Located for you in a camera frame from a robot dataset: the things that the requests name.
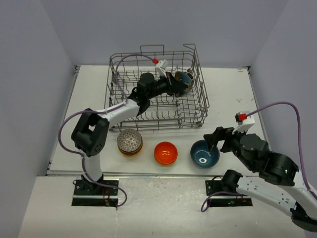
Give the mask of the grey wire dish rack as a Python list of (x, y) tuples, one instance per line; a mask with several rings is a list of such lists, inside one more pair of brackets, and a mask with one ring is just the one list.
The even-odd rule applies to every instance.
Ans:
[(191, 78), (188, 93), (183, 96), (166, 93), (150, 99), (149, 108), (139, 116), (113, 125), (110, 130), (163, 130), (200, 128), (210, 107), (195, 44), (184, 44), (183, 50), (167, 51), (163, 45), (143, 45), (137, 53), (115, 53), (110, 56), (104, 107), (114, 106), (130, 95), (141, 74), (160, 75), (150, 59), (167, 60), (166, 70), (174, 76), (183, 72)]

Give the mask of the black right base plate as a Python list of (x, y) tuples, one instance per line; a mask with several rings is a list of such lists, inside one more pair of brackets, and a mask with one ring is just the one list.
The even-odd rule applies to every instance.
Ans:
[[(215, 192), (222, 192), (222, 184), (221, 180), (219, 178), (216, 178), (215, 180), (206, 180), (206, 194), (207, 196), (210, 196), (211, 194)], [(249, 207), (253, 206), (251, 197), (246, 195), (230, 195), (230, 194), (224, 194), (219, 193), (214, 196), (212, 196), (207, 201), (207, 206), (211, 207)]]

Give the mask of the dark blue glazed bowl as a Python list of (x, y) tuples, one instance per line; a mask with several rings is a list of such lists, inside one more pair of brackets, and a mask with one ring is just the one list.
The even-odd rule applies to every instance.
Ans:
[(218, 163), (220, 151), (217, 147), (209, 150), (205, 140), (198, 140), (190, 149), (190, 157), (196, 166), (207, 169)]

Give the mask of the brown patterned white bowl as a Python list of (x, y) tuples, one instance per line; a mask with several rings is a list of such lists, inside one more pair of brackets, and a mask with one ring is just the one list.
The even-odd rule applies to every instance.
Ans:
[(143, 146), (141, 134), (134, 129), (125, 129), (117, 136), (117, 146), (121, 149), (133, 150)]

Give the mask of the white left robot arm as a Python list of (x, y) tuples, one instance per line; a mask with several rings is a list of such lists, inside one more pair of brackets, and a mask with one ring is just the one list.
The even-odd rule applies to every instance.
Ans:
[(87, 182), (85, 188), (92, 195), (102, 191), (103, 172), (99, 153), (103, 150), (109, 129), (114, 125), (144, 113), (150, 106), (150, 100), (162, 94), (180, 97), (192, 87), (192, 78), (184, 72), (170, 72), (159, 80), (151, 73), (143, 73), (137, 86), (126, 100), (104, 110), (86, 109), (79, 118), (71, 135), (75, 147), (83, 152), (82, 168)]

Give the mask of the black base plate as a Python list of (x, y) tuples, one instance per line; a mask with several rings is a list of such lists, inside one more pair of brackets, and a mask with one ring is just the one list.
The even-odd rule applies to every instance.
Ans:
[[(207, 196), (210, 196), (211, 194), (215, 192), (222, 192), (222, 184), (221, 180), (219, 178), (216, 178), (215, 180), (206, 180), (206, 194)], [(212, 196), (207, 201), (207, 206), (211, 207), (249, 207), (253, 206), (251, 197), (246, 195), (230, 195), (230, 194), (224, 194), (219, 193), (214, 196)]]
[(73, 181), (74, 192), (71, 206), (76, 207), (117, 207), (119, 180), (100, 180), (99, 183), (111, 187), (99, 186), (81, 179)]

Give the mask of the right aluminium table rail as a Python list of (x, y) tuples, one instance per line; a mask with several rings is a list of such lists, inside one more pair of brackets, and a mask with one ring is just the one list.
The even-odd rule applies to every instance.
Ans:
[[(254, 95), (254, 100), (257, 106), (257, 109), (262, 108), (268, 104), (274, 102), (274, 100), (269, 99), (267, 96), (264, 95), (265, 91), (261, 89), (261, 84), (258, 81), (257, 73), (254, 74), (253, 68), (251, 65), (246, 65), (246, 69), (248, 72), (252, 92)], [(269, 134), (270, 125), (267, 126), (267, 114), (264, 111), (258, 112), (258, 117), (261, 123), (261, 128), (263, 130), (264, 138), (268, 142), (270, 149), (274, 149), (274, 146), (271, 141), (271, 137)]]

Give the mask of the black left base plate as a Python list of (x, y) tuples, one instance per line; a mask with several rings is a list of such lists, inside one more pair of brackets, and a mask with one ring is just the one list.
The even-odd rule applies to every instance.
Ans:
[(99, 186), (81, 179), (73, 181), (74, 192), (71, 206), (76, 207), (117, 207), (119, 180), (100, 180), (99, 183), (111, 187)]

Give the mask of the mint green bowl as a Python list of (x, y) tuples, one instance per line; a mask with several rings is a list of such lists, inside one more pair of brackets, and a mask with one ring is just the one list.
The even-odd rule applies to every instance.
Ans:
[(124, 150), (124, 151), (127, 151), (127, 152), (132, 152), (132, 151), (138, 150), (139, 148), (142, 148), (142, 146), (138, 147), (137, 149), (133, 149), (133, 150), (121, 149), (120, 147), (118, 149), (121, 149), (121, 150)]

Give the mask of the yellow ribbed bowl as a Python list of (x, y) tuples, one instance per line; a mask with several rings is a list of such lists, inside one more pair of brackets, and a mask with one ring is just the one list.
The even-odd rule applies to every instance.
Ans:
[(142, 150), (137, 150), (137, 151), (133, 151), (133, 152), (126, 152), (126, 151), (122, 151), (120, 150), (121, 154), (123, 154), (124, 156), (126, 157), (133, 157), (133, 156), (136, 156), (138, 155)]

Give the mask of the blue floral bowl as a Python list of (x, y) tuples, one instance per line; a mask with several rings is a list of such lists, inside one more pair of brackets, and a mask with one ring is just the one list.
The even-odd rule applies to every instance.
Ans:
[(188, 94), (190, 92), (190, 90), (192, 89), (192, 86), (193, 86), (193, 83), (194, 83), (193, 75), (189, 71), (187, 71), (187, 72), (177, 71), (175, 73), (174, 78), (177, 81), (187, 85), (186, 89), (184, 89), (180, 93), (176, 93), (175, 96), (176, 97), (182, 97), (182, 96)]

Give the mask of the orange bowl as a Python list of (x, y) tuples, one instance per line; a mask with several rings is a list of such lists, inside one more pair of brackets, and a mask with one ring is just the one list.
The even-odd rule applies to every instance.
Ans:
[(174, 164), (176, 162), (175, 160), (160, 160), (160, 159), (156, 159), (156, 162), (162, 166), (170, 166), (172, 164)]
[(168, 141), (160, 142), (154, 148), (154, 158), (155, 160), (175, 160), (178, 158), (177, 147)]

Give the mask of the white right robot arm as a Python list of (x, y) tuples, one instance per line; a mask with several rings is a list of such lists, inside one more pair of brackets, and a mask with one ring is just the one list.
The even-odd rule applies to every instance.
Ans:
[(255, 198), (289, 216), (301, 229), (317, 231), (317, 200), (305, 187), (303, 174), (291, 158), (271, 151), (268, 142), (256, 134), (235, 132), (232, 127), (218, 127), (205, 134), (204, 140), (209, 149), (222, 141), (222, 153), (233, 153), (249, 171), (264, 180), (258, 183), (235, 170), (227, 170), (221, 180), (222, 194)]

